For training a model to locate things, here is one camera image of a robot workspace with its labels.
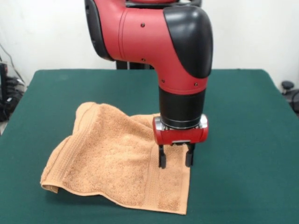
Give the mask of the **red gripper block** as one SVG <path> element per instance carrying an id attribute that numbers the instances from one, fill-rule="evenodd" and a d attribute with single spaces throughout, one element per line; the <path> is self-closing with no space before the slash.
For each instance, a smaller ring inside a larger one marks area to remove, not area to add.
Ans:
<path id="1" fill-rule="evenodd" d="M 186 152 L 185 165 L 190 168 L 193 165 L 196 143 L 204 142 L 208 137 L 207 116 L 202 114 L 199 124 L 189 129 L 170 128 L 161 121 L 160 117 L 154 117 L 152 124 L 155 142 L 159 145 L 159 167 L 166 168 L 166 155 L 163 145 L 187 143 L 188 150 Z"/>

